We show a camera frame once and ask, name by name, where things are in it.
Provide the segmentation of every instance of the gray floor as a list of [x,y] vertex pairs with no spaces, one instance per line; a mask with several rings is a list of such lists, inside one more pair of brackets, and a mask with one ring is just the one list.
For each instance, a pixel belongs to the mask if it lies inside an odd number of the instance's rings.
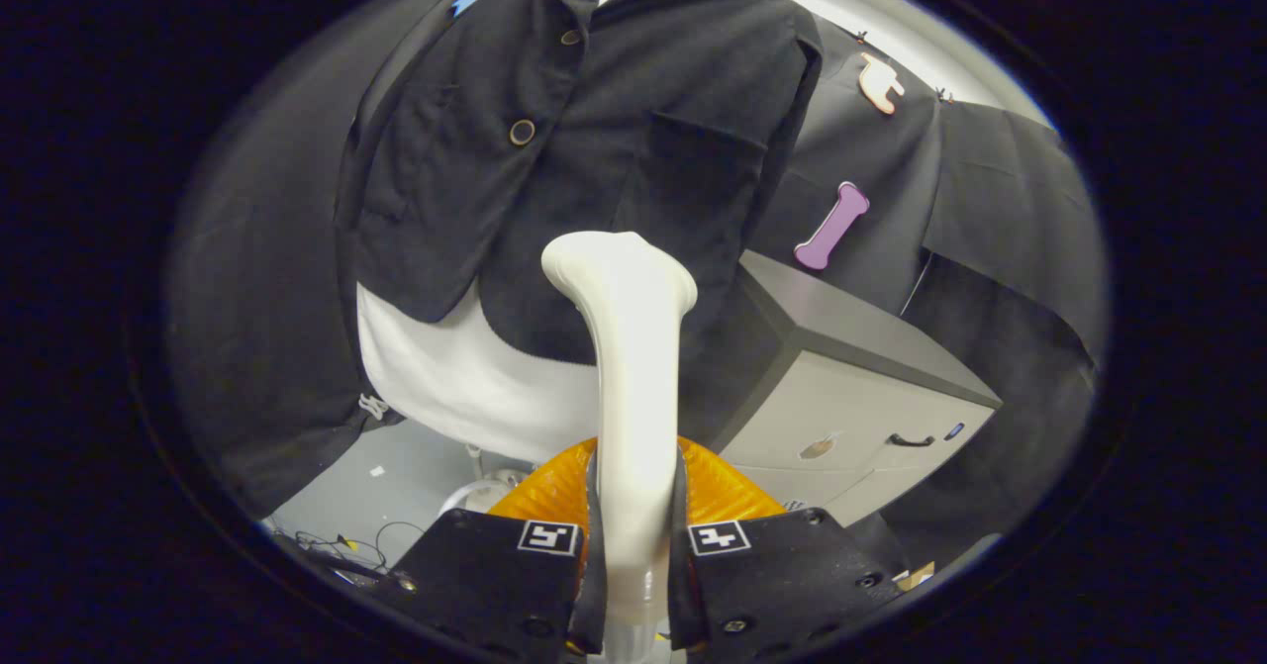
[[[500,468],[530,470],[525,461],[484,454],[485,471]],[[388,565],[431,526],[436,512],[457,488],[475,480],[466,447],[418,422],[405,421],[361,436],[313,483],[265,520],[267,527],[289,536],[295,532],[333,541],[342,535],[374,545],[386,523],[403,521],[383,531],[379,547]],[[369,547],[356,552],[338,547],[366,565],[380,560]]]

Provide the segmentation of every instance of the drawer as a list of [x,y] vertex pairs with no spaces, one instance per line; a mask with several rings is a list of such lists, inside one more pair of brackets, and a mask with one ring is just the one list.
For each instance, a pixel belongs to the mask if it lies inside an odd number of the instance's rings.
[[891,501],[922,482],[933,469],[884,469],[872,471],[824,508],[841,526],[849,526],[888,506]]
[[[751,419],[721,451],[735,465],[869,471],[936,465],[993,411],[813,352],[801,352]],[[946,442],[958,423],[964,430]],[[929,447],[887,444],[898,433]]]
[[753,466],[735,466],[735,469],[784,508],[791,501],[803,503],[802,507],[825,506],[867,475],[867,471],[805,471]]

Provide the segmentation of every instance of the black wire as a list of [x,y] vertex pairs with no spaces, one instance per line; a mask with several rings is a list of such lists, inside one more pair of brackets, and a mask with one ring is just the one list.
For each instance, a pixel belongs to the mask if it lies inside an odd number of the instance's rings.
[[[314,546],[314,545],[315,546],[324,545],[324,546],[329,547],[331,550],[333,550],[334,555],[338,555],[340,558],[342,558],[347,563],[360,563],[360,564],[364,564],[364,565],[372,565],[375,569],[384,569],[384,570],[388,566],[388,558],[386,558],[386,555],[384,555],[383,551],[379,550],[379,547],[376,545],[370,545],[370,544],[367,544],[365,541],[352,540],[352,539],[343,539],[343,542],[340,542],[337,540],[322,540],[322,539],[319,539],[319,537],[317,537],[313,533],[309,533],[307,531],[295,531],[295,535],[294,535],[295,544],[299,545],[300,547],[304,547],[304,542],[300,540],[304,536],[308,536],[308,544],[307,544],[307,546],[309,549],[312,546]],[[348,558],[347,555],[345,555],[345,552],[342,550],[340,550],[337,547],[337,546],[347,544],[347,542],[355,542],[357,545],[364,545],[365,547],[374,549],[374,551],[379,554],[379,563],[375,564],[372,560],[362,560],[360,558]]]
[[[383,537],[383,531],[388,530],[389,526],[409,526],[411,528],[418,528],[419,533],[424,533],[424,535],[427,533],[427,531],[422,526],[416,526],[416,525],[413,525],[413,523],[411,523],[408,521],[392,521],[390,523],[384,523],[383,527],[379,528],[379,532],[374,535],[374,550],[378,550],[379,555],[383,555],[383,550],[380,550],[380,547],[379,547],[379,539]],[[388,563],[388,559],[384,558],[383,559],[383,565],[385,566],[386,563]]]

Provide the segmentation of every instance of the white t-shirt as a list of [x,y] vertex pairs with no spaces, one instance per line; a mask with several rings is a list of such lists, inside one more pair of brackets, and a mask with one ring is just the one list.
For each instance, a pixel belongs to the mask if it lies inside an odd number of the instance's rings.
[[535,464],[597,436],[598,369],[503,342],[478,285],[441,322],[424,323],[357,284],[361,360],[378,397],[450,438]]

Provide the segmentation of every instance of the drawer handle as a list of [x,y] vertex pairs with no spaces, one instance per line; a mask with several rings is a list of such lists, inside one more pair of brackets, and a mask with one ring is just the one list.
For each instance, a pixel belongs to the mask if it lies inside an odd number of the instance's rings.
[[900,435],[892,435],[888,437],[888,442],[896,446],[933,446],[934,441],[936,440],[933,437],[927,437],[924,441],[906,441]]

